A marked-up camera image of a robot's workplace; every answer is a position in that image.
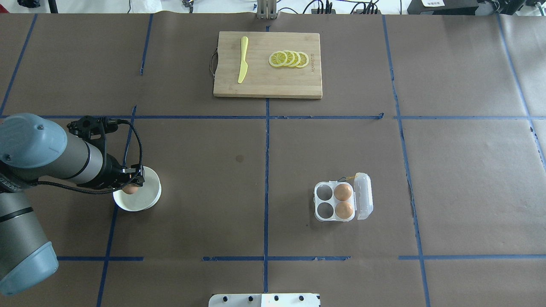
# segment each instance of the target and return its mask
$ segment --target lemon slice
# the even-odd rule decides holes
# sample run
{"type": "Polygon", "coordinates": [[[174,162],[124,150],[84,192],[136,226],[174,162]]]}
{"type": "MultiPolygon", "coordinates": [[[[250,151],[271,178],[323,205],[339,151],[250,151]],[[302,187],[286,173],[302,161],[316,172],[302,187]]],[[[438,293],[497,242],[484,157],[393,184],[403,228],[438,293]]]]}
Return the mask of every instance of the lemon slice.
{"type": "Polygon", "coordinates": [[[299,65],[301,61],[301,56],[299,52],[293,51],[293,54],[294,54],[294,63],[288,65],[288,67],[296,67],[297,65],[299,65]]]}
{"type": "Polygon", "coordinates": [[[296,67],[298,68],[306,67],[307,64],[309,64],[309,57],[307,56],[305,52],[298,52],[298,54],[300,56],[300,62],[298,63],[298,65],[296,65],[296,67]]]}
{"type": "Polygon", "coordinates": [[[273,52],[269,56],[269,65],[273,67],[281,67],[288,61],[288,55],[284,51],[273,52]]]}
{"type": "Polygon", "coordinates": [[[286,53],[286,55],[288,56],[288,59],[287,59],[286,63],[283,66],[290,66],[290,65],[294,64],[294,62],[296,61],[296,57],[294,56],[294,52],[290,51],[290,50],[283,50],[283,52],[286,53]]]}

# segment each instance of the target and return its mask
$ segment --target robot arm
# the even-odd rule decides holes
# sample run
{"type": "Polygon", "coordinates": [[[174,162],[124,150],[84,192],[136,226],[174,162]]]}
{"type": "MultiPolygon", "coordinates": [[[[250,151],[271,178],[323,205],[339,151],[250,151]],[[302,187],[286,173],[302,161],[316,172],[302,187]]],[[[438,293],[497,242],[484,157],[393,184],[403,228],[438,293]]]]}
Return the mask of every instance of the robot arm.
{"type": "Polygon", "coordinates": [[[85,116],[67,125],[33,114],[16,114],[0,125],[0,292],[10,296],[52,275],[58,261],[24,190],[52,185],[69,190],[107,194],[128,185],[142,186],[142,146],[138,133],[125,120],[85,116]],[[139,164],[121,166],[106,152],[106,135],[128,124],[139,141],[139,164]],[[42,176],[63,179],[90,191],[38,181],[42,176]]]}

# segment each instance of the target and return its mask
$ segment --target plastic egg container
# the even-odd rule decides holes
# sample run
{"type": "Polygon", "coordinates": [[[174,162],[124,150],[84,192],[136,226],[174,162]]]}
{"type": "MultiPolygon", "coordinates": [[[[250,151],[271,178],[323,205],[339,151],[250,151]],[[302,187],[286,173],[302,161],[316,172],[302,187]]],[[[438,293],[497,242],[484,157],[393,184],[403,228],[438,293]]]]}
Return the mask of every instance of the plastic egg container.
{"type": "Polygon", "coordinates": [[[314,187],[314,215],[319,221],[348,222],[355,215],[366,219],[373,211],[371,180],[357,173],[354,188],[347,182],[323,181],[314,187]]]}

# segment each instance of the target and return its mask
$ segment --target egg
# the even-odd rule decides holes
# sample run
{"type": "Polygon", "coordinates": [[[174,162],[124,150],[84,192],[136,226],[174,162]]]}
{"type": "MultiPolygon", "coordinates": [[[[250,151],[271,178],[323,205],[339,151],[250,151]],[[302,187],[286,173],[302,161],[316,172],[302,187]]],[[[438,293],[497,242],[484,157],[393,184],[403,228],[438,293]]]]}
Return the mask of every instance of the egg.
{"type": "Polygon", "coordinates": [[[121,191],[125,192],[125,194],[132,195],[132,194],[138,192],[138,188],[139,188],[139,186],[128,185],[128,186],[124,187],[123,189],[121,189],[121,191]]]}
{"type": "Polygon", "coordinates": [[[334,196],[342,202],[349,200],[353,195],[353,188],[350,185],[340,184],[334,190],[334,196]]]}
{"type": "Polygon", "coordinates": [[[341,219],[348,219],[353,215],[354,208],[353,205],[347,202],[338,203],[336,206],[336,215],[341,219]]]}

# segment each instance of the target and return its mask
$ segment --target transparent lid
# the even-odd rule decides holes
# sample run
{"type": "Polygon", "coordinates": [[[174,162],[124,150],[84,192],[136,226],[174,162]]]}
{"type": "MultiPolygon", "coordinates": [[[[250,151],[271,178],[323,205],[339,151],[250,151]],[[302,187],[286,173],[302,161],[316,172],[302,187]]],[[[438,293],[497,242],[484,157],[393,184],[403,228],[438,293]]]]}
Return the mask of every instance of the transparent lid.
{"type": "Polygon", "coordinates": [[[365,220],[373,211],[372,181],[365,173],[357,173],[354,177],[354,196],[357,219],[365,220]]]}

